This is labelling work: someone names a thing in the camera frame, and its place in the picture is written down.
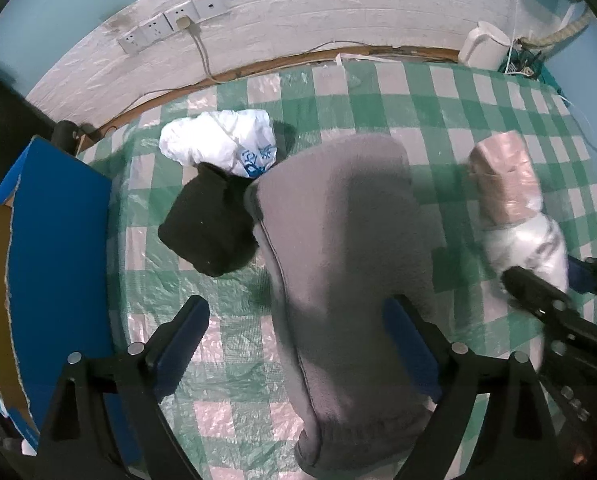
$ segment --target kettle handle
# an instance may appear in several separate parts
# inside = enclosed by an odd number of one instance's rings
[[[460,50],[458,60],[461,63],[466,62],[469,57],[472,55],[473,50],[476,48],[476,45],[481,43],[485,38],[488,38],[487,32],[482,30],[479,27],[473,28],[470,30],[469,34],[467,34],[467,39],[465,40],[465,44],[463,45],[462,49]]]

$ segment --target plaid tablecloth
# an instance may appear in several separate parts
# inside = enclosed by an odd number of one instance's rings
[[[205,478],[299,478],[301,429],[283,386],[270,317],[270,284],[257,256],[221,278],[196,272],[160,243],[157,227],[195,170],[158,149],[162,126],[203,110],[264,108],[279,157],[357,132],[391,135],[409,156],[425,221],[441,328],[475,352],[534,359],[540,325],[497,292],[477,227],[477,193],[463,164],[495,132],[525,138],[545,197],[574,256],[597,256],[597,179],[581,131],[552,88],[524,78],[424,63],[352,61],[230,82],[145,112],[82,160],[114,181],[108,231],[109,303],[119,345],[145,340],[191,294],[210,303],[210,329],[176,393],[162,404]],[[597,300],[574,294],[597,322]],[[466,466],[486,400],[476,403],[453,465]]]

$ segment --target electrical outlet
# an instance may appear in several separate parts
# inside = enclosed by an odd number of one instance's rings
[[[192,0],[192,2],[194,2],[200,21],[214,18],[229,10],[223,0]]]
[[[154,41],[163,40],[174,33],[167,18],[165,18],[165,15],[162,12],[149,20],[145,20],[138,25],[138,28],[143,32],[148,44],[152,44]]]
[[[172,7],[170,10],[165,11],[165,18],[170,22],[170,25],[175,32],[182,30],[182,28],[176,25],[176,20],[183,16],[187,16],[192,20],[192,23],[197,23],[200,20],[196,7],[194,7],[194,3],[191,0],[187,0],[186,2],[178,4],[176,7]]]
[[[120,46],[123,47],[125,53],[130,55],[136,54],[149,45],[149,41],[147,41],[143,31],[138,27],[134,27],[127,31],[123,36],[117,38],[117,41],[120,43]]]

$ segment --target cardboard box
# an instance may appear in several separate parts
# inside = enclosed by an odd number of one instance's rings
[[[114,352],[110,189],[106,177],[41,137],[0,185],[0,396],[32,447],[67,356]]]

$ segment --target pink rolled fabric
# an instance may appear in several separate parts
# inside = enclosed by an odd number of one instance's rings
[[[516,224],[543,207],[540,184],[525,142],[517,132],[482,140],[469,156],[479,189],[481,218],[492,226]]]

